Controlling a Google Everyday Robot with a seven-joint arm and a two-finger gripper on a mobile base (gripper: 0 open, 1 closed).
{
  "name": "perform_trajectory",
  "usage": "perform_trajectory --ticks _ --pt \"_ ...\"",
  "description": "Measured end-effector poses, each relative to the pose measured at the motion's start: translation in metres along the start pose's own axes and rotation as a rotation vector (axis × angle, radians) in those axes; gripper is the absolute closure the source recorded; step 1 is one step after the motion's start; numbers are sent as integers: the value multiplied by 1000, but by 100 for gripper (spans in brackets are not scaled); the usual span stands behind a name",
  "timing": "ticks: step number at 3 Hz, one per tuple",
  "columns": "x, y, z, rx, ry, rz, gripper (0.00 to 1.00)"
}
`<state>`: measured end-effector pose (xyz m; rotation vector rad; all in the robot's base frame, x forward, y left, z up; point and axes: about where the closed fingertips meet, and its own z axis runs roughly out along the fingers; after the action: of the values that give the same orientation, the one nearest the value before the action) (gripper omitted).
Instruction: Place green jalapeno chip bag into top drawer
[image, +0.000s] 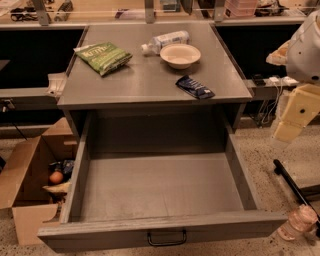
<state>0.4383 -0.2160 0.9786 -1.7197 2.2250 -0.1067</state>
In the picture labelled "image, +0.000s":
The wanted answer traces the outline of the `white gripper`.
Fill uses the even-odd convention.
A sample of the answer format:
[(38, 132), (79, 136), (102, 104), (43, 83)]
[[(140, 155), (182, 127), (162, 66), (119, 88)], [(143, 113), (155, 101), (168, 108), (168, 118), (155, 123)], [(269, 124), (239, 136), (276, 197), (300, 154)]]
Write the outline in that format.
[(266, 62), (285, 66), (289, 77), (304, 84), (285, 91), (278, 102), (272, 139), (276, 144), (290, 144), (320, 113), (320, 11), (312, 12), (290, 42), (270, 53)]

